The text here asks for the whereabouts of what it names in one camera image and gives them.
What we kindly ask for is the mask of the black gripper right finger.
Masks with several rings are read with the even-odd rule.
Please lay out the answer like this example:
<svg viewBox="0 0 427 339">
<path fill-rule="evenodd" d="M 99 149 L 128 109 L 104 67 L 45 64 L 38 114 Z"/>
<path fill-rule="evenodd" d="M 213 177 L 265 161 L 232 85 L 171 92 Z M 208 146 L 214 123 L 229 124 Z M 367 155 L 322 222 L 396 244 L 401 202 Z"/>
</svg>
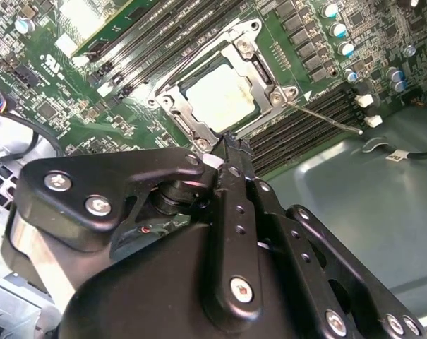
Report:
<svg viewBox="0 0 427 339">
<path fill-rule="evenodd" d="M 275 260 L 296 338 L 427 338 L 420 321 L 309 209 L 285 210 L 239 142 L 257 234 Z"/>
</svg>

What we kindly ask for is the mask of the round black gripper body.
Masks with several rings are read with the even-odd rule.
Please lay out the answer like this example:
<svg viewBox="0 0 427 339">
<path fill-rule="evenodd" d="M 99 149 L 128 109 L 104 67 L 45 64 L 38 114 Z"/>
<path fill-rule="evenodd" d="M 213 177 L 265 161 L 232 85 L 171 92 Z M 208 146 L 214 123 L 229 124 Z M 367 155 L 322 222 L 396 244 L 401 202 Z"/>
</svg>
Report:
<svg viewBox="0 0 427 339">
<path fill-rule="evenodd" d="M 207 226 L 179 230 L 86 281 L 59 338 L 230 338 L 212 324 L 206 291 Z"/>
</svg>

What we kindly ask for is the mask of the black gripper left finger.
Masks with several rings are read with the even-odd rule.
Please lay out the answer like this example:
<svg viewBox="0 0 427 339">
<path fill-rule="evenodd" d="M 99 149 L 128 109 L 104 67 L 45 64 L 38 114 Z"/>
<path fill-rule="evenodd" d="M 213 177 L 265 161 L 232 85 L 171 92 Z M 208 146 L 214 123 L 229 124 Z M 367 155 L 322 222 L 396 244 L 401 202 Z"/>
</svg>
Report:
<svg viewBox="0 0 427 339">
<path fill-rule="evenodd" d="M 62 313 L 89 279 L 179 231 L 205 225 L 201 304 L 217 328 L 263 312 L 256 212 L 239 140 L 210 155 L 161 148 L 41 159 L 20 172 L 7 226 Z"/>
</svg>

